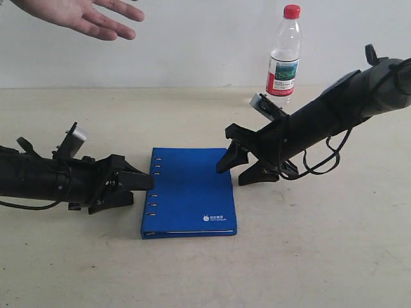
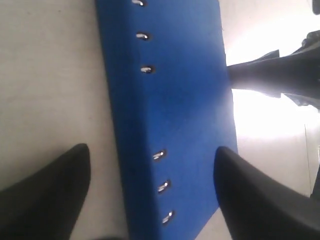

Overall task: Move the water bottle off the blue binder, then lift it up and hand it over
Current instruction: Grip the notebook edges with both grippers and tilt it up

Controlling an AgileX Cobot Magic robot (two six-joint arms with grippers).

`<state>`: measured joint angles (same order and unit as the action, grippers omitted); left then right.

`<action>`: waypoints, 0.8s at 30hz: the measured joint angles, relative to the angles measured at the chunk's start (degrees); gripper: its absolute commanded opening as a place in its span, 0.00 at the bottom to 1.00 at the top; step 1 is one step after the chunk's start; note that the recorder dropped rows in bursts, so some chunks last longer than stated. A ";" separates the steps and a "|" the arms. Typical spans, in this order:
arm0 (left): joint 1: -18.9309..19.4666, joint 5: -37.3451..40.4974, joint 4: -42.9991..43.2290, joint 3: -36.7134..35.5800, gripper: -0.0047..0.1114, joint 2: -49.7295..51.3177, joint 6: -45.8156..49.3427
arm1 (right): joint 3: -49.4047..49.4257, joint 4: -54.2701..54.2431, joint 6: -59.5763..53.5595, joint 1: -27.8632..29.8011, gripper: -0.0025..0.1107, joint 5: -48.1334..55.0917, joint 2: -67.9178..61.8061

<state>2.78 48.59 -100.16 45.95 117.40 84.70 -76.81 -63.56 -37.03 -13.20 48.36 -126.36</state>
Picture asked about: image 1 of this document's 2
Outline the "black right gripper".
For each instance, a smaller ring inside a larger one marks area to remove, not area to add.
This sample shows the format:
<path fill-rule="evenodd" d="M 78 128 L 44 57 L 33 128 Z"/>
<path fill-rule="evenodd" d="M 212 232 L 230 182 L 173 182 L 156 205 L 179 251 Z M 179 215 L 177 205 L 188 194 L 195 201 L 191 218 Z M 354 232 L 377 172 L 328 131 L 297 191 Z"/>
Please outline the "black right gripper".
<path fill-rule="evenodd" d="M 231 140 L 227 151 L 216 164 L 216 172 L 224 173 L 234 167 L 249 163 L 249 153 L 258 161 L 238 177 L 238 185 L 275 183 L 278 173 L 287 173 L 288 166 L 281 158 L 287 120 L 277 120 L 258 131 L 252 131 L 235 123 L 225 129 L 225 137 Z"/>

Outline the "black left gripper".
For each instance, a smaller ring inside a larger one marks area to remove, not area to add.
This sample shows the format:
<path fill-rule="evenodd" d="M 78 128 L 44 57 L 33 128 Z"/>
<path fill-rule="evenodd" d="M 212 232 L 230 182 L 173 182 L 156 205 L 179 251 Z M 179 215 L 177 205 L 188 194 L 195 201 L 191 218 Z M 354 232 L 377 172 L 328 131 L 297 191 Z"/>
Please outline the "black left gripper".
<path fill-rule="evenodd" d="M 153 176 L 129 164 L 124 156 L 111 154 L 92 161 L 77 160 L 71 166 L 71 188 L 65 198 L 71 211 L 87 209 L 89 215 L 134 204 L 131 191 L 154 188 Z"/>

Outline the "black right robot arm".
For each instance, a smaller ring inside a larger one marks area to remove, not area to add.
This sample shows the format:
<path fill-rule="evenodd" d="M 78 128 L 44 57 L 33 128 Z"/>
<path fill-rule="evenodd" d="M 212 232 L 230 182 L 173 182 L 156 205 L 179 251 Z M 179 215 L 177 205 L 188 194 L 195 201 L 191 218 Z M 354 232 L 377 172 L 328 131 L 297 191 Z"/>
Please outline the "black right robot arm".
<path fill-rule="evenodd" d="M 318 164 L 311 166 L 304 161 L 303 173 L 291 159 L 306 154 L 320 141 L 329 144 L 342 132 L 350 135 L 354 127 L 376 115 L 409 107 L 410 60 L 382 58 L 367 70 L 347 73 L 292 114 L 264 94 L 255 94 L 250 105 L 270 122 L 258 131 L 235 123 L 228 126 L 225 136 L 231 143 L 216 164 L 218 173 L 247 164 L 251 153 L 257 161 L 238 177 L 240 185 L 322 175 L 320 167 L 330 160 L 339 165 L 345 140 L 336 148 L 329 146 L 330 156 Z"/>

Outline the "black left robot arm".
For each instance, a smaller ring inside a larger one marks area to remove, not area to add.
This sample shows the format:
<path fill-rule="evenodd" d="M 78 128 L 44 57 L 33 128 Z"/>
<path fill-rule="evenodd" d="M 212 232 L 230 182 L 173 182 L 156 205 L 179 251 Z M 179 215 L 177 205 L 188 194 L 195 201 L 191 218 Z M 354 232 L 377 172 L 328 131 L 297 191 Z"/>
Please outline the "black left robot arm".
<path fill-rule="evenodd" d="M 90 215 L 134 204 L 136 191 L 149 191 L 152 175 L 129 164 L 122 155 L 77 158 L 54 151 L 41 157 L 24 137 L 17 139 L 21 151 L 1 148 L 1 196 L 47 200 L 43 206 L 2 202 L 5 207 L 46 210 L 66 203 L 69 210 L 87 209 Z"/>

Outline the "person's bare hand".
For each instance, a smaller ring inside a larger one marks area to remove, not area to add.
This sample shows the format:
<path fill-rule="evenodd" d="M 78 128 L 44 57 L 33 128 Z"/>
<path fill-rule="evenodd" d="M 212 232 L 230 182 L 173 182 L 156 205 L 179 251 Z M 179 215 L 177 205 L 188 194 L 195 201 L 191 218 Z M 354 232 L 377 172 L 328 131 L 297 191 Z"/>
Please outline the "person's bare hand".
<path fill-rule="evenodd" d="M 142 10 L 124 1 L 13 1 L 28 15 L 101 41 L 134 40 L 136 31 L 95 9 L 100 6 L 134 22 L 145 20 Z"/>

